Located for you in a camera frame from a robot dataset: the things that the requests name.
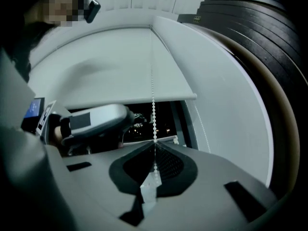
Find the gray plastic surface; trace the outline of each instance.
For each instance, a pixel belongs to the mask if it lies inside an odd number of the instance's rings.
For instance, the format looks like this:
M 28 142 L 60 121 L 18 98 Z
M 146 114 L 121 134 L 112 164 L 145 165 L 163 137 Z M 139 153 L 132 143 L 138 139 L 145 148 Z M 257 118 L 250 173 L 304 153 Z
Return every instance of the gray plastic surface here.
M 0 163 L 5 172 L 1 178 L 5 198 L 2 205 L 7 215 L 13 209 L 11 215 L 19 221 L 12 226 L 35 217 L 33 230 L 38 230 L 41 218 L 49 222 L 47 230 L 75 230 L 75 219 L 58 190 L 46 149 L 38 137 L 6 128 L 0 128 L 0 133 Z
M 105 218 L 112 215 L 115 218 L 113 221 L 115 227 L 105 230 L 125 228 L 123 222 L 116 217 L 131 209 L 135 196 L 119 192 L 109 178 L 108 169 L 114 160 L 144 144 L 146 143 L 64 159 L 55 148 L 48 149 L 51 168 L 59 189 L 73 215 L 77 217 L 79 225 L 87 227 L 92 223 L 95 228 L 99 228 L 101 222 L 105 222 Z M 224 184 L 235 180 L 239 181 L 265 208 L 270 208 L 276 202 L 274 194 L 260 181 L 228 160 L 191 148 L 164 144 L 192 158 L 197 164 L 199 173 L 195 182 L 183 194 L 157 199 L 155 207 L 140 223 L 138 229 L 217 231 L 245 227 L 248 221 L 224 188 Z M 71 173 L 65 167 L 81 162 L 90 162 L 92 166 Z
M 20 128 L 34 96 L 34 92 L 28 87 L 6 52 L 1 48 L 0 125 Z
M 64 159 L 55 147 L 47 146 L 52 173 L 79 230 L 141 230 L 118 219 L 118 214 L 131 209 L 134 196 L 116 189 L 109 179 L 108 165 L 144 144 Z M 85 161 L 92 166 L 74 172 L 69 172 L 65 166 Z
M 243 228 L 247 220 L 224 184 L 239 181 L 265 208 L 276 202 L 274 194 L 233 163 L 191 148 L 163 143 L 192 158 L 198 167 L 195 182 L 179 196 L 159 198 L 139 225 L 149 231 L 225 231 Z

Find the dashboard display screen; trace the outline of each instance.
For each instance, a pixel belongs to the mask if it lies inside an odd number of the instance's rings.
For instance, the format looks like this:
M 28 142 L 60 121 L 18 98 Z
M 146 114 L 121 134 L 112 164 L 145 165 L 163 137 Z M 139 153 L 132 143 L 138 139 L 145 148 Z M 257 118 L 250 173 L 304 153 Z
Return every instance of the dashboard display screen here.
M 34 99 L 27 110 L 27 113 L 24 118 L 36 117 L 39 115 L 39 107 L 40 107 L 41 99 Z

